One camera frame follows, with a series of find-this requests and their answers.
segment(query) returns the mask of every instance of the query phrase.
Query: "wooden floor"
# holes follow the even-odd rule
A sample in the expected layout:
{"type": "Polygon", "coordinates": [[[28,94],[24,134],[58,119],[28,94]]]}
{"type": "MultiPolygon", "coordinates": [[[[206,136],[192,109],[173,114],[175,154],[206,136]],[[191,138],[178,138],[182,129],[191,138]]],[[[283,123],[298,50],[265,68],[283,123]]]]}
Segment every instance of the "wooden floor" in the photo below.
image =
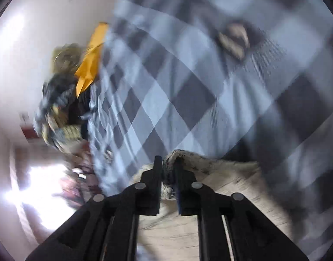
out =
{"type": "MultiPolygon", "coordinates": [[[[196,172],[196,177],[218,193],[244,194],[283,233],[291,236],[289,217],[268,195],[256,163],[223,161],[211,174],[196,172]]],[[[199,260],[197,218],[179,216],[176,201],[163,200],[157,217],[140,217],[138,242],[144,245],[156,260],[199,260]]]]}

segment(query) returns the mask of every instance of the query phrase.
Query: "bright window light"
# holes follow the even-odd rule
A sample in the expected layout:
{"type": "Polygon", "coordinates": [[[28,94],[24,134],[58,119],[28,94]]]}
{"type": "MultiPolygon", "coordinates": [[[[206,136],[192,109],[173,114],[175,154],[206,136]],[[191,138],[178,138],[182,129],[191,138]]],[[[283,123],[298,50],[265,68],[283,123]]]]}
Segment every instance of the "bright window light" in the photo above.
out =
{"type": "Polygon", "coordinates": [[[75,212],[64,198],[54,196],[62,192],[60,179],[65,176],[65,170],[64,165],[32,167],[29,172],[30,187],[19,194],[13,191],[7,193],[7,199],[16,205],[22,202],[33,206],[42,226],[56,230],[75,212]]]}

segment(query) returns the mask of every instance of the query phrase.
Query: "bed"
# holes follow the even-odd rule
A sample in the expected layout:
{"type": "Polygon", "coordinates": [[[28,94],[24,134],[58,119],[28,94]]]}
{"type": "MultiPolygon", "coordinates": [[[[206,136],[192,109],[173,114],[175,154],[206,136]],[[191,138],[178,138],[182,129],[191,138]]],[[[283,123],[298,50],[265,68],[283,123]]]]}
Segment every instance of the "bed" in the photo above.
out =
{"type": "Polygon", "coordinates": [[[175,149],[257,161],[310,260],[333,242],[333,8],[323,0],[117,0],[91,87],[106,195],[175,149]]]}

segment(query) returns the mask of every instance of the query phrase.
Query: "plaid blanket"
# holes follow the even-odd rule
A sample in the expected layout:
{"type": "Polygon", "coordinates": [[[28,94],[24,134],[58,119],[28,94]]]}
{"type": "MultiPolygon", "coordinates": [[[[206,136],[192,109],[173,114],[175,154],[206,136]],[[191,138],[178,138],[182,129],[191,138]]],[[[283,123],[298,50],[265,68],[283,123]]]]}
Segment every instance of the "plaid blanket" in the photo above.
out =
{"type": "Polygon", "coordinates": [[[89,122],[106,194],[174,149],[255,160],[297,245],[310,260],[323,256],[333,242],[333,15],[324,2],[118,0],[114,15],[89,122]]]}

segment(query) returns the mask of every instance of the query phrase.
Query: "blanket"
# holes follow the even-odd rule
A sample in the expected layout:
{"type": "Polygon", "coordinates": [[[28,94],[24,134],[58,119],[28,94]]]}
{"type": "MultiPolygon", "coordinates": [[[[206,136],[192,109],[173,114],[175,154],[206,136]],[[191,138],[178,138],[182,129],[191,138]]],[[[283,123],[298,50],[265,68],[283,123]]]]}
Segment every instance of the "blanket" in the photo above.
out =
{"type": "Polygon", "coordinates": [[[107,195],[175,149],[256,161],[310,260],[333,242],[333,15],[323,0],[117,0],[91,88],[107,195]]]}

